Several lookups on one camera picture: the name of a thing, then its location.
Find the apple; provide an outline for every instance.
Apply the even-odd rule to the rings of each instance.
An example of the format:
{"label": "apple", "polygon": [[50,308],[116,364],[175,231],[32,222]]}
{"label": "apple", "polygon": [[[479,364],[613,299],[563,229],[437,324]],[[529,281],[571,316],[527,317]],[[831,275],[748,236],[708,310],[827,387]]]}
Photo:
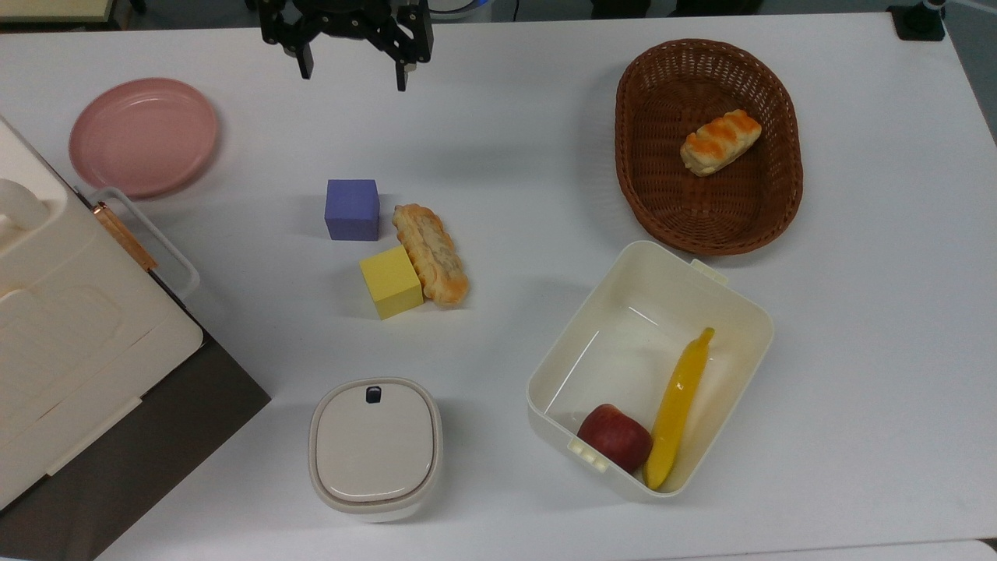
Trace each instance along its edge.
{"label": "apple", "polygon": [[592,409],[578,428],[581,438],[628,473],[651,454],[651,433],[609,403]]}

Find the toy banana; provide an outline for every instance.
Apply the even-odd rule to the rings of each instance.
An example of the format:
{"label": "toy banana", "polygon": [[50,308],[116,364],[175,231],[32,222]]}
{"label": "toy banana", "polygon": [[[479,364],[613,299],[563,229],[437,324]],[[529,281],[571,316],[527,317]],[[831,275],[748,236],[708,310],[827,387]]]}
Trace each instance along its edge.
{"label": "toy banana", "polygon": [[651,489],[657,489],[665,482],[675,464],[689,407],[706,368],[713,333],[714,329],[707,327],[699,338],[686,345],[668,380],[651,430],[651,455],[644,464],[644,484]]}

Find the pastry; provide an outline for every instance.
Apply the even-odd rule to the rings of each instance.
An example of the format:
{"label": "pastry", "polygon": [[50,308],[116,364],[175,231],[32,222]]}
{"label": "pastry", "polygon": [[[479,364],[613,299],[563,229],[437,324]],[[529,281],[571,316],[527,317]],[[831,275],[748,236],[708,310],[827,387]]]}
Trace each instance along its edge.
{"label": "pastry", "polygon": [[461,303],[468,293],[468,277],[440,217],[419,205],[399,205],[391,223],[412,260],[423,294],[440,305]]}
{"label": "pastry", "polygon": [[686,137],[679,155],[686,168],[699,177],[705,177],[736,160],[761,135],[762,126],[743,109],[738,109],[714,119]]}

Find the brown woven basket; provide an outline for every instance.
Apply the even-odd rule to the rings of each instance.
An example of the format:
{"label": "brown woven basket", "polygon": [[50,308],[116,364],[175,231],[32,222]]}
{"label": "brown woven basket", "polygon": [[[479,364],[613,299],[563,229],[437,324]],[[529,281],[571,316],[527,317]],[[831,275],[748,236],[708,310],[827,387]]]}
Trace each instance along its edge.
{"label": "brown woven basket", "polygon": [[[716,174],[693,175],[679,147],[735,109],[762,125],[761,138]],[[616,173],[637,221],[662,243],[705,256],[756,250],[786,229],[803,195],[793,102],[768,67],[733,45],[658,45],[620,78]]]}

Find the toy block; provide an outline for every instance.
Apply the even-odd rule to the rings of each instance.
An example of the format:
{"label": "toy block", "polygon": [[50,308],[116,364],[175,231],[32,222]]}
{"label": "toy block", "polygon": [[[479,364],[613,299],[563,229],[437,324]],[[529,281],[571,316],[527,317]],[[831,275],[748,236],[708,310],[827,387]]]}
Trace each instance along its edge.
{"label": "toy block", "polygon": [[381,223],[381,201],[373,180],[329,180],[325,225],[333,240],[375,242]]}
{"label": "toy block", "polygon": [[381,319],[423,303],[423,286],[402,246],[360,261],[360,272]]}

